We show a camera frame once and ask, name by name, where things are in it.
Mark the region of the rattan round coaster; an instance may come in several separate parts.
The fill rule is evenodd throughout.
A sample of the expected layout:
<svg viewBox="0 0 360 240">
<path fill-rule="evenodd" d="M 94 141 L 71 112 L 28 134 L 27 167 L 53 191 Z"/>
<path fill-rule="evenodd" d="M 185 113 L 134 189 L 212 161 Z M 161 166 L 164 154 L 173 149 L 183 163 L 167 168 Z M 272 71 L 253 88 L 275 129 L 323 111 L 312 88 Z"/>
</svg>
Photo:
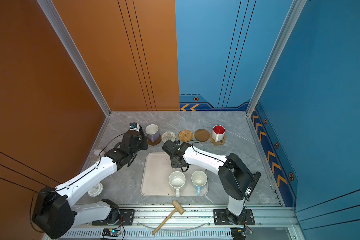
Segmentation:
<svg viewBox="0 0 360 240">
<path fill-rule="evenodd" d="M 183 131 L 179 132 L 178 137 L 181 142 L 189 142 L 189 141 L 193 140 L 194 135 L 189 130 L 183 130 Z"/>
</svg>

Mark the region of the white speckled mug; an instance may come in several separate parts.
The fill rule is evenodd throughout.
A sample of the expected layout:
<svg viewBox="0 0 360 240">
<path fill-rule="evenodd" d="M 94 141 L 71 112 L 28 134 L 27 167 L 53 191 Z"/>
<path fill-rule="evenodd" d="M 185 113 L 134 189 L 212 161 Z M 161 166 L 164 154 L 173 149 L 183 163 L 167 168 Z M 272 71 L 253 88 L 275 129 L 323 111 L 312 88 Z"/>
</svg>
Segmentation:
<svg viewBox="0 0 360 240">
<path fill-rule="evenodd" d="M 186 185 L 186 176 L 182 172 L 175 171 L 169 176 L 169 184 L 175 191 L 176 197 L 179 198 L 181 191 Z"/>
</svg>

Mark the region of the purple mug white inside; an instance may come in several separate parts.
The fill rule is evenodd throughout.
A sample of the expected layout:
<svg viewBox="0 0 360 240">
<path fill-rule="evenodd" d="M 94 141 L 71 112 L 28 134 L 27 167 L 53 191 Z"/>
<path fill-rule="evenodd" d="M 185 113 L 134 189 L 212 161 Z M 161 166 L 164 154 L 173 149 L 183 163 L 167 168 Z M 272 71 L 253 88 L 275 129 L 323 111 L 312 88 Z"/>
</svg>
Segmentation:
<svg viewBox="0 0 360 240">
<path fill-rule="evenodd" d="M 152 142 L 155 142 L 159 138 L 159 127 L 155 124 L 150 124 L 146 127 L 146 133 Z"/>
</svg>

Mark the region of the dark wooden round coaster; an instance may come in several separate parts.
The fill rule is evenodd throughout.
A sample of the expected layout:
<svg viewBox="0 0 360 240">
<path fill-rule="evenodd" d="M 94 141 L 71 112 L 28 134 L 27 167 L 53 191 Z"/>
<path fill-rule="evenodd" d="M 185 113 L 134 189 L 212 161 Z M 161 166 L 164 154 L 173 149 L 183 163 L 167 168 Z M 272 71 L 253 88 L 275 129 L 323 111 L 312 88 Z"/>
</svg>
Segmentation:
<svg viewBox="0 0 360 240">
<path fill-rule="evenodd" d="M 209 138 L 210 138 L 209 131 L 205 129 L 199 129 L 195 131 L 195 139 L 198 140 L 199 142 L 206 142 L 209 140 Z"/>
</svg>

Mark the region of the light blue mug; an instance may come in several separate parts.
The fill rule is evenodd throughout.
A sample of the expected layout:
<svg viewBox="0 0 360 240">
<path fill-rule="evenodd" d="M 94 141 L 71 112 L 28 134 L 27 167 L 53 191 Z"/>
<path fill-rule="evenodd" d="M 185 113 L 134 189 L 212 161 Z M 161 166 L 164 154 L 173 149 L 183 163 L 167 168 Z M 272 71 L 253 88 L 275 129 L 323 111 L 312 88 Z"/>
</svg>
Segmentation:
<svg viewBox="0 0 360 240">
<path fill-rule="evenodd" d="M 195 171 L 191 176 L 191 181 L 199 196 L 201 194 L 201 189 L 207 184 L 208 177 L 203 171 Z"/>
</svg>

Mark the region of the white mug red inside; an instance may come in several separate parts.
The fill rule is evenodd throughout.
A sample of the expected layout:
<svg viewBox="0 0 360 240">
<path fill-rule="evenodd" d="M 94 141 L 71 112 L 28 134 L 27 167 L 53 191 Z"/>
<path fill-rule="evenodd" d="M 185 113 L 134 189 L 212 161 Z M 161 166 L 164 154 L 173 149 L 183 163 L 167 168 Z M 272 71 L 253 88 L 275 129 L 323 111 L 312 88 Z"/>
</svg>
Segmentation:
<svg viewBox="0 0 360 240">
<path fill-rule="evenodd" d="M 226 129 L 223 126 L 216 125 L 213 127 L 211 138 L 215 143 L 217 143 L 224 139 L 225 133 L 226 133 Z"/>
</svg>

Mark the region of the black mug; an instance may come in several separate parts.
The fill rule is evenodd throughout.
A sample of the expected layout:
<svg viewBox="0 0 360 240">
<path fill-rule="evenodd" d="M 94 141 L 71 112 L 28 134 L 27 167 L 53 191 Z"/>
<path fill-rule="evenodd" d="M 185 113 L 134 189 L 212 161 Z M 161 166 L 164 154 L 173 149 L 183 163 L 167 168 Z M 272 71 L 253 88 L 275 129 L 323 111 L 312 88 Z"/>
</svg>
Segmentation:
<svg viewBox="0 0 360 240">
<path fill-rule="evenodd" d="M 141 138 L 145 138 L 145 137 L 146 137 L 145 132 L 144 132 L 143 127 L 142 127 L 142 126 L 139 126 L 139 132 L 140 132 L 140 136 L 141 136 Z"/>
</svg>

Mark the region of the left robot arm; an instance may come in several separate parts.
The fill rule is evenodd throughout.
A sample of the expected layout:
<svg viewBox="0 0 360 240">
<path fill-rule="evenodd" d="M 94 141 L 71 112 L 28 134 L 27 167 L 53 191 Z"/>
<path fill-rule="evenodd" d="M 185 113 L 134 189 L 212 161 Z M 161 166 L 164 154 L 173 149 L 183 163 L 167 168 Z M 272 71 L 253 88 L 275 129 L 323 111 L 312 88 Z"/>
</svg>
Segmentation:
<svg viewBox="0 0 360 240">
<path fill-rule="evenodd" d="M 62 237 L 72 227 L 102 221 L 107 225 L 118 222 L 119 207 L 108 199 L 94 204 L 77 205 L 77 201 L 103 179 L 130 166 L 137 153 L 148 149 L 143 128 L 131 123 L 121 142 L 79 175 L 55 188 L 45 187 L 38 192 L 31 224 L 39 227 L 51 239 Z"/>
</svg>

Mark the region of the brown worn round coaster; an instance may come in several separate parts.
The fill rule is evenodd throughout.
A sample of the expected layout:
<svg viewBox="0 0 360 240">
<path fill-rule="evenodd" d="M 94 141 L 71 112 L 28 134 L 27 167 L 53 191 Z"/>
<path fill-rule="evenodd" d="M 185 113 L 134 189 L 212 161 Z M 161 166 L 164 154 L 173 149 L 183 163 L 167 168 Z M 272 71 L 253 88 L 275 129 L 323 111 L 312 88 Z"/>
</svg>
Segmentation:
<svg viewBox="0 0 360 240">
<path fill-rule="evenodd" d="M 158 145 L 161 141 L 162 141 L 162 137 L 161 137 L 161 135 L 159 135 L 159 138 L 158 138 L 155 142 L 152 142 L 151 139 L 148 139 L 148 145 L 150 145 L 150 146 L 156 146 L 156 145 Z"/>
</svg>

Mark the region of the paw shaped cork coaster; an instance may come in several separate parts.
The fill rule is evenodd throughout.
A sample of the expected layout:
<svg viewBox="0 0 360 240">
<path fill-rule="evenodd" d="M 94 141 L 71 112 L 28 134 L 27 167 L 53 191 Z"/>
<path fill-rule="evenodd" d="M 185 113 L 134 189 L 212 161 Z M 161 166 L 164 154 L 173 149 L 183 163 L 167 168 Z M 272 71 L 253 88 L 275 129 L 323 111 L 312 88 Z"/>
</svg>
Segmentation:
<svg viewBox="0 0 360 240">
<path fill-rule="evenodd" d="M 214 139 L 212 139 L 212 137 L 210 137 L 210 142 L 211 142 L 212 144 L 214 144 L 215 146 L 220 146 L 220 145 L 224 145 L 224 144 L 225 144 L 226 139 L 227 139 L 227 136 L 224 136 L 222 140 L 216 142 Z"/>
</svg>

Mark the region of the wooden mallet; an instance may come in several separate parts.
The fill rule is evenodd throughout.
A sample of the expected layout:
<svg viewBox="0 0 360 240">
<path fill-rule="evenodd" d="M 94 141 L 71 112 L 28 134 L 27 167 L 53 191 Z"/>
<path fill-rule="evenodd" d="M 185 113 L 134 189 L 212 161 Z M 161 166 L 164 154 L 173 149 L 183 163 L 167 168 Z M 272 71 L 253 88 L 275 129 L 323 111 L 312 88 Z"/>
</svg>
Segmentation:
<svg viewBox="0 0 360 240">
<path fill-rule="evenodd" d="M 179 213 L 182 215 L 185 212 L 185 209 L 180 205 L 180 203 L 176 200 L 172 202 L 173 204 L 173 211 L 155 228 L 155 230 L 152 232 L 152 235 L 154 236 L 162 227 L 163 225 L 175 214 Z"/>
</svg>

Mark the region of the black handheld device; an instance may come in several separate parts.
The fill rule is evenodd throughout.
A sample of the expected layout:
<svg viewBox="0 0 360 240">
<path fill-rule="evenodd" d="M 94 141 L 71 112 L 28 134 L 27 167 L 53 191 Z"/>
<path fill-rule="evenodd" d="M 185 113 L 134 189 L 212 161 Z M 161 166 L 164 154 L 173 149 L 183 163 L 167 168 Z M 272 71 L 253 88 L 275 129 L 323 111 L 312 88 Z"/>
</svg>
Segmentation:
<svg viewBox="0 0 360 240">
<path fill-rule="evenodd" d="M 245 192 L 245 198 L 247 201 L 250 200 L 251 194 L 253 193 L 259 179 L 261 177 L 261 173 L 260 172 L 256 172 L 255 174 L 253 174 L 253 178 L 250 182 L 250 185 L 248 186 L 246 192 Z"/>
</svg>

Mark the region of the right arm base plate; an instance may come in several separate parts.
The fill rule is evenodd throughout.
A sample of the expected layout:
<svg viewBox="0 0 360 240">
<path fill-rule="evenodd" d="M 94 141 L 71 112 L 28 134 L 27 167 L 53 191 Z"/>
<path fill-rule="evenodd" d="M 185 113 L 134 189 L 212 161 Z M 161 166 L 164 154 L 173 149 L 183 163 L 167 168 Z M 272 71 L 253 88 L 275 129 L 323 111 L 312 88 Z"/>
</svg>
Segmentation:
<svg viewBox="0 0 360 240">
<path fill-rule="evenodd" d="M 251 209 L 243 209 L 239 216 L 234 215 L 228 209 L 214 209 L 214 224 L 222 225 L 236 225 L 236 226 L 253 226 L 255 219 Z"/>
</svg>

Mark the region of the aluminium frame post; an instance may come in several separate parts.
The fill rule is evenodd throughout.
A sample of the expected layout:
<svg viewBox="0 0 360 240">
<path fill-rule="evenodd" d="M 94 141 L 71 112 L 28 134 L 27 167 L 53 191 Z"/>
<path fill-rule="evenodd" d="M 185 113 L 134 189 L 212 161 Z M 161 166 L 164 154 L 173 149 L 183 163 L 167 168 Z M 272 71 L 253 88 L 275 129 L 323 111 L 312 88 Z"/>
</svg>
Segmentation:
<svg viewBox="0 0 360 240">
<path fill-rule="evenodd" d="M 52 28 L 60 39 L 61 43 L 65 47 L 67 53 L 93 94 L 95 100 L 99 104 L 106 117 L 111 115 L 111 109 L 107 104 L 100 88 L 98 87 L 93 75 L 91 74 L 87 64 L 85 63 L 79 49 L 77 48 L 73 38 L 71 37 L 67 27 L 65 26 L 61 16 L 58 13 L 54 3 L 50 0 L 38 0 L 37 1 Z"/>
<path fill-rule="evenodd" d="M 301 15 L 301 12 L 306 2 L 307 0 L 294 0 L 292 2 L 291 7 L 284 20 L 284 23 L 281 27 L 281 30 L 272 48 L 270 56 L 266 62 L 264 70 L 259 78 L 259 81 L 255 87 L 249 105 L 247 107 L 246 113 L 248 117 L 250 117 L 253 111 L 255 110 L 255 107 L 260 100 L 260 97 L 272 75 L 272 72 L 274 71 L 274 68 L 285 48 L 286 43 L 288 42 L 288 39 Z"/>
</svg>

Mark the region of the right aluminium frame post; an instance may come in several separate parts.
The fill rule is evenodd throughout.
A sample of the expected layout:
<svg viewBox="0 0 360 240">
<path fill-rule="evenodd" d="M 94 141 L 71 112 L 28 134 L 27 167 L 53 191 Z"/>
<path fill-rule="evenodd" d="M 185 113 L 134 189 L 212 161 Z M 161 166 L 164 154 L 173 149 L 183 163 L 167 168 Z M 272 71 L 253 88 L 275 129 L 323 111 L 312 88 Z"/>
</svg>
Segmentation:
<svg viewBox="0 0 360 240">
<path fill-rule="evenodd" d="M 292 2 L 291 7 L 284 20 L 284 23 L 281 27 L 281 30 L 272 48 L 270 56 L 266 62 L 264 70 L 259 78 L 259 81 L 255 87 L 249 105 L 247 107 L 246 113 L 248 117 L 250 117 L 253 111 L 255 110 L 255 107 L 260 100 L 260 97 L 272 75 L 272 72 L 274 71 L 274 68 L 285 48 L 286 43 L 288 42 L 288 39 L 301 15 L 301 12 L 306 2 L 307 0 L 294 0 Z"/>
</svg>

